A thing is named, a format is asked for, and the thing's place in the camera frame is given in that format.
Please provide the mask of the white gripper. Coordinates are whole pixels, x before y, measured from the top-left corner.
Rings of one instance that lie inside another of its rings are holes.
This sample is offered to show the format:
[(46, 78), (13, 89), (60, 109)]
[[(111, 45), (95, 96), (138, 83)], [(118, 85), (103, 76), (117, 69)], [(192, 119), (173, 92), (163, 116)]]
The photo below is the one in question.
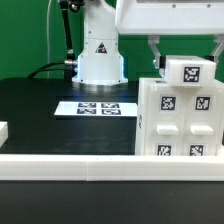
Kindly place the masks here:
[(218, 62), (224, 51), (224, 0), (117, 0), (115, 27), (120, 34), (149, 35), (156, 69), (166, 64), (158, 35), (216, 35), (205, 58)]

